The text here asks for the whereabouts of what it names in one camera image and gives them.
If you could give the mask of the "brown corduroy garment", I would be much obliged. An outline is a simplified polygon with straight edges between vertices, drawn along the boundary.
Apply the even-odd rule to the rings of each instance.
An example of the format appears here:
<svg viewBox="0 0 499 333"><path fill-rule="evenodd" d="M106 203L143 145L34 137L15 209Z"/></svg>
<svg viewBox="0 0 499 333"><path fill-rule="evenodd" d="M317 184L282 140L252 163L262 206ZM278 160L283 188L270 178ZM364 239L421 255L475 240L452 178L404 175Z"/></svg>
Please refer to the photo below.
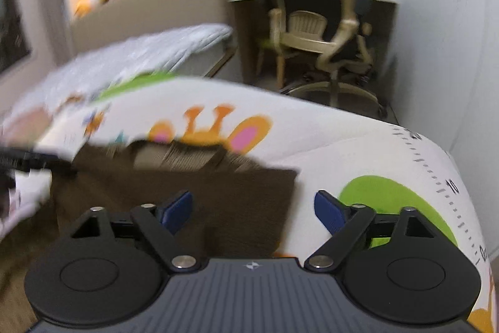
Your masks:
<svg viewBox="0 0 499 333"><path fill-rule="evenodd" d="M297 173L271 168L214 144L138 140L129 145L85 144L74 175L48 170L40 208L1 243L1 329L23 332L35 321L24 291L28 267L73 221L94 206L126 212L141 204L169 205L192 195L189 219L175 235L195 257L268 258L280 245ZM10 172L1 192L21 190Z"/></svg>

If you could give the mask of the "cartoon animal play mat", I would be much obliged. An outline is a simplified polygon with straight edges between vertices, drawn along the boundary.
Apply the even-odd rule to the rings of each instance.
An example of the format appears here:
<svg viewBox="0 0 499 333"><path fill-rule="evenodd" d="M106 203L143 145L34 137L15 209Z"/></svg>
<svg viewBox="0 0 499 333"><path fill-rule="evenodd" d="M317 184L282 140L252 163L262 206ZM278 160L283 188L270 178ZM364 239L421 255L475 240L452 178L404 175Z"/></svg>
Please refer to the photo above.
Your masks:
<svg viewBox="0 0 499 333"><path fill-rule="evenodd" d="M326 239L313 216L319 189L344 203L392 212L412 204L436 221L474 261L482 287L470 321L482 332L498 328L497 300L480 223L461 174L448 152L396 124L270 91L214 79L175 77L125 85L54 118L43 148L75 155L84 130L90 141L123 146L145 137L198 143L219 141L268 166L298 171L282 255L304 258Z"/></svg>

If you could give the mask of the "dark window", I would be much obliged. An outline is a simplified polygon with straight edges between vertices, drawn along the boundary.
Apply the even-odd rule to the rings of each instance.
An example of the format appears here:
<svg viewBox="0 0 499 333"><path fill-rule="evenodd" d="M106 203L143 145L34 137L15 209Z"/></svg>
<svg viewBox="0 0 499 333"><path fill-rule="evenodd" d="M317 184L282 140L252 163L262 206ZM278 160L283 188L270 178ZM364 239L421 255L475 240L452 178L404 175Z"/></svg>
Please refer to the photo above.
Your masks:
<svg viewBox="0 0 499 333"><path fill-rule="evenodd" d="M1 73L31 53L22 27L17 0L1 0Z"/></svg>

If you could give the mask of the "white quilted mattress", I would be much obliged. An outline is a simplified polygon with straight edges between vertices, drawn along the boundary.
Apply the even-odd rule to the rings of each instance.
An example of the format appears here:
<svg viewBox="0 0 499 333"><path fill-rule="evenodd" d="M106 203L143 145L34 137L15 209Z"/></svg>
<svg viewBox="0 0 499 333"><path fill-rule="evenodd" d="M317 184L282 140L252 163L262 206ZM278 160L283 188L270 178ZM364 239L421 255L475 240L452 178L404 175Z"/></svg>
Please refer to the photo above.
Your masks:
<svg viewBox="0 0 499 333"><path fill-rule="evenodd" d="M93 96L140 74L173 72L196 54L232 39L227 24L198 24L131 37L77 55L23 94L10 113L43 106L53 111L72 95Z"/></svg>

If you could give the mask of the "beige mesh office chair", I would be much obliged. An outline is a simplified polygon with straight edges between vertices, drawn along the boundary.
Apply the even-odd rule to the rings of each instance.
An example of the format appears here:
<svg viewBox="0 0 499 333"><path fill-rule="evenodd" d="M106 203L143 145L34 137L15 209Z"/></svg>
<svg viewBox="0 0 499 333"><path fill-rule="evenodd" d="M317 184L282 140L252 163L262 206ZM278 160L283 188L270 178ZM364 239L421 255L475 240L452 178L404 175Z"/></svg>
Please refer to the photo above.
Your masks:
<svg viewBox="0 0 499 333"><path fill-rule="evenodd" d="M371 0L261 0L269 16L269 42L278 58L282 94L324 92L336 107L341 94L386 106L366 85L374 74Z"/></svg>

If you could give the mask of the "beige upholstered headboard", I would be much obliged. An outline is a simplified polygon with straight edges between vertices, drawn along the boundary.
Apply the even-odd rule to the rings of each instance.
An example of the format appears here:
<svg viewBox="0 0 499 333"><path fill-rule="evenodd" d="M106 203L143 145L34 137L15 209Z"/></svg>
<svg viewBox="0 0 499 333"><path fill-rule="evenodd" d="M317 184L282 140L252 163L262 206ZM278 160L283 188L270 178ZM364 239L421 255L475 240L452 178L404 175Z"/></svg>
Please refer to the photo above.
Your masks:
<svg viewBox="0 0 499 333"><path fill-rule="evenodd" d="M77 53L198 24L231 24L228 0L112 0L70 24Z"/></svg>

